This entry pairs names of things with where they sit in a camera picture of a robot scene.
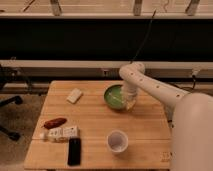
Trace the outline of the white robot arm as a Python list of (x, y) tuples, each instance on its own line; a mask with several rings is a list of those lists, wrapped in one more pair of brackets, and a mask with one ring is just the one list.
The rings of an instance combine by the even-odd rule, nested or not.
[(126, 101), (140, 88), (173, 110), (170, 171), (213, 171), (213, 97), (148, 77), (142, 62), (123, 65), (119, 75)]

